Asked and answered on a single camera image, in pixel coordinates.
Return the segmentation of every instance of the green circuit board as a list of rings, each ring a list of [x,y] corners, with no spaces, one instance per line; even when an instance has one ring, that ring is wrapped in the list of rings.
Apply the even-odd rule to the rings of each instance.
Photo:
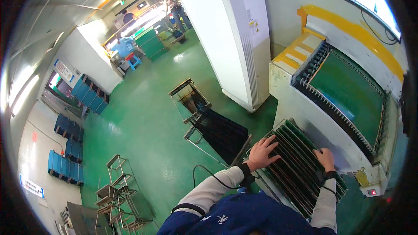
[[[333,48],[309,84],[330,100],[374,147],[385,94],[370,75]]]

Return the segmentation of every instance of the poster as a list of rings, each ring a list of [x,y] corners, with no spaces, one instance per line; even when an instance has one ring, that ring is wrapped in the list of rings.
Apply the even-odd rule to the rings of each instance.
[[[20,185],[22,185],[28,191],[30,191],[33,194],[41,197],[42,199],[45,199],[44,189],[42,187],[36,185],[35,183],[25,179],[24,176],[21,173],[19,173],[19,182],[20,182]]]

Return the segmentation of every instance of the blue work uniform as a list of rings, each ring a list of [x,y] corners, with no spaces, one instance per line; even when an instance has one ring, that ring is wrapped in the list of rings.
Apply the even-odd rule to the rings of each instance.
[[[134,40],[132,37],[122,37],[119,39],[119,42],[120,44],[116,43],[110,50],[117,50],[121,57],[126,57],[133,52],[134,47],[132,44]]]
[[[335,235],[328,227],[316,228],[298,212],[265,194],[229,195],[215,203],[204,216],[175,211],[157,235]]]

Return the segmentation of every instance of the sticker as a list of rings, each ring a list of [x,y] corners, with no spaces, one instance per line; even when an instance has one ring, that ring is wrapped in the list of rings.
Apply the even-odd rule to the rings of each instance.
[[[37,142],[37,140],[38,140],[38,134],[35,131],[32,133],[32,140],[34,142]]]
[[[370,184],[369,180],[367,180],[367,175],[364,172],[364,170],[365,168],[362,167],[360,170],[354,173],[354,176],[356,177],[357,181],[361,186]]]
[[[42,199],[45,199],[44,189],[40,187],[39,185],[36,185],[35,183],[25,179],[21,173],[19,173],[19,181],[20,181],[20,185],[22,185],[25,189],[41,197]]]

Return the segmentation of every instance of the worker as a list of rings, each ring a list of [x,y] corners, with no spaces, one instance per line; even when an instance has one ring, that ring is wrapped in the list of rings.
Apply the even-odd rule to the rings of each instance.
[[[274,138],[274,135],[262,138],[254,144],[247,161],[219,171],[215,176],[225,185],[236,187],[253,171],[280,159],[279,155],[268,157],[278,144],[270,144]],[[321,187],[310,223],[301,214],[264,192],[244,192],[222,198],[229,189],[210,176],[181,199],[157,235],[336,234],[334,158],[328,149],[314,152],[327,173],[324,174],[326,181]]]
[[[191,29],[191,23],[189,21],[189,18],[186,17],[184,13],[184,9],[180,4],[180,0],[164,0],[163,3],[165,5],[165,12],[167,13],[168,10],[171,11],[171,13],[173,14],[173,18],[182,33],[184,33],[185,30],[183,24],[180,21],[180,17],[183,19],[183,22],[185,23],[187,29]]]
[[[135,17],[135,15],[133,13],[128,13],[128,11],[126,11],[126,9],[122,10],[122,14],[124,15],[124,17],[123,17],[123,23],[124,24],[128,23],[129,21],[131,21]]]
[[[145,54],[140,50],[137,50],[133,44],[135,41],[132,37],[123,37],[119,33],[116,34],[116,39],[118,42],[111,47],[110,50],[118,51],[120,57],[127,57],[130,53],[134,53],[139,59],[141,59]]]

